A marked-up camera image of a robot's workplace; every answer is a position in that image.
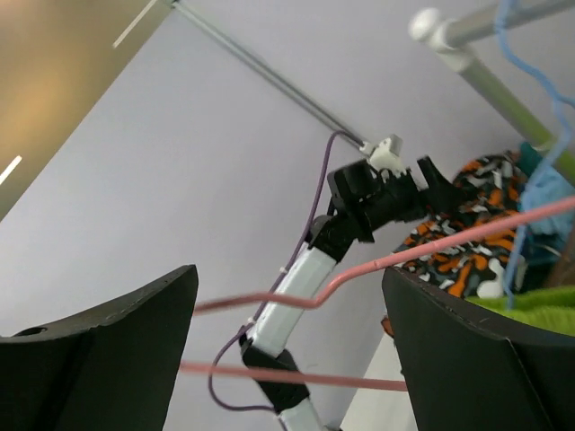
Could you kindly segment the light blue shorts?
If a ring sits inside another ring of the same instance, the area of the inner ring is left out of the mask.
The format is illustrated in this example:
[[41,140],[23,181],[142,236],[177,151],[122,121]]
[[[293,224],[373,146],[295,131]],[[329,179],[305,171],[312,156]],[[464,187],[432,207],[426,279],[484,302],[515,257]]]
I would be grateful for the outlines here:
[[[533,174],[529,178],[530,187],[525,188],[521,195],[522,211],[543,207],[574,194],[574,188],[553,167],[543,172],[538,180],[534,180],[534,177]],[[571,233],[573,220],[574,210],[570,210],[531,222],[528,226],[533,235],[556,236],[566,241]]]

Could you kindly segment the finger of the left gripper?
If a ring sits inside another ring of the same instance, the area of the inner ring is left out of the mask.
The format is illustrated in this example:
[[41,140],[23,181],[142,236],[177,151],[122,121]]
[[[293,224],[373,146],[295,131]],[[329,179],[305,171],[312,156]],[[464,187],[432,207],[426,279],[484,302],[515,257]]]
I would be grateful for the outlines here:
[[430,211],[453,211],[463,201],[463,191],[447,180],[428,156],[417,161],[427,182],[420,192],[425,207]]

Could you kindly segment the pink translucent plastic basin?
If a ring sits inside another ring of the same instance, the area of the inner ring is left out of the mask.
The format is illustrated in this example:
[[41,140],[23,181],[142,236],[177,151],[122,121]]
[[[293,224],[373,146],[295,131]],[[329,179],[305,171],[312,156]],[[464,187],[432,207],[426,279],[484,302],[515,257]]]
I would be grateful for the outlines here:
[[546,288],[574,285],[574,230],[563,249],[559,260],[554,264],[544,286]]

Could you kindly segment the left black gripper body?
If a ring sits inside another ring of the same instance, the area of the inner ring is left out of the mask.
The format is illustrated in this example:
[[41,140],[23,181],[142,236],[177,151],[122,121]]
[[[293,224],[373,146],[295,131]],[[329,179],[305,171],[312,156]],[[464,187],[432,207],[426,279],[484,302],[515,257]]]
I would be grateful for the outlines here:
[[380,172],[384,196],[378,204],[378,224],[414,222],[429,216],[420,189],[410,172]]

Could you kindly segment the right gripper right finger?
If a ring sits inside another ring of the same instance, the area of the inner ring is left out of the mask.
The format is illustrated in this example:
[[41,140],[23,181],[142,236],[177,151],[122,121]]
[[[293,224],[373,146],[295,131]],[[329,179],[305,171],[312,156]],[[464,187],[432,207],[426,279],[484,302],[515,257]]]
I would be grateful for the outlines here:
[[572,430],[574,339],[513,321],[400,268],[385,306],[420,430]]

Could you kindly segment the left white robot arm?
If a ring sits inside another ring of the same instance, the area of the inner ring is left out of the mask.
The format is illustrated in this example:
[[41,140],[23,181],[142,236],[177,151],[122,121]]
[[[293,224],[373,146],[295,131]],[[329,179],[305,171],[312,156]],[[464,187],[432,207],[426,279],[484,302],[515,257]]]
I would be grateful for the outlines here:
[[[391,222],[411,222],[448,213],[464,201],[464,192],[447,180],[428,156],[418,165],[427,182],[416,185],[410,172],[392,173],[360,160],[330,172],[328,212],[316,217],[305,237],[306,248],[289,266],[277,293],[311,298],[339,264],[353,242],[372,243],[373,233]],[[239,338],[248,367],[295,371],[287,351],[300,309],[267,303],[255,323]]]

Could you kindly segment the lime green shorts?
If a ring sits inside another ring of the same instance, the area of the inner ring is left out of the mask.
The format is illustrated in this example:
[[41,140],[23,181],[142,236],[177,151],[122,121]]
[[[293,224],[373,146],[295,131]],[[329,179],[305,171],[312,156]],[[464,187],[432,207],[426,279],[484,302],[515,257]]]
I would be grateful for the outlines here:
[[506,297],[470,296],[466,301],[538,329],[574,336],[574,285],[515,295],[511,308]]

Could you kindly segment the metal clothes rack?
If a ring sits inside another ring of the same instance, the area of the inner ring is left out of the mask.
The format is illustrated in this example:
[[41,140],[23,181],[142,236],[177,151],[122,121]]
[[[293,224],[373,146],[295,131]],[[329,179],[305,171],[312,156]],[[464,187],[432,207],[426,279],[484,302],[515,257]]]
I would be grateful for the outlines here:
[[417,1],[412,8],[413,133],[448,167],[520,138],[546,153],[560,134],[544,90],[498,48],[495,13],[493,1]]

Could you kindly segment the teal green shorts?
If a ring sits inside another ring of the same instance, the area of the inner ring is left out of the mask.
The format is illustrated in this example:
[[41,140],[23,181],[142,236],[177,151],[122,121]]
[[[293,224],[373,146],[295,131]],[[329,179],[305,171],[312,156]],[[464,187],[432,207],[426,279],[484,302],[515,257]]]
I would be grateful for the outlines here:
[[519,146],[519,158],[517,167],[527,176],[530,177],[539,163],[543,160],[540,155],[528,142],[523,142]]

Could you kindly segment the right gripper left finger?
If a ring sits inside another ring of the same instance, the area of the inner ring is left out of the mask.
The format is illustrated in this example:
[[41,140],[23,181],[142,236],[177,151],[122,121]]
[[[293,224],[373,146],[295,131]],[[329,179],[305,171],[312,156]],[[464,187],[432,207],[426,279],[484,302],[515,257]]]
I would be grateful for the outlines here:
[[1,339],[3,430],[161,430],[198,290],[185,265]]

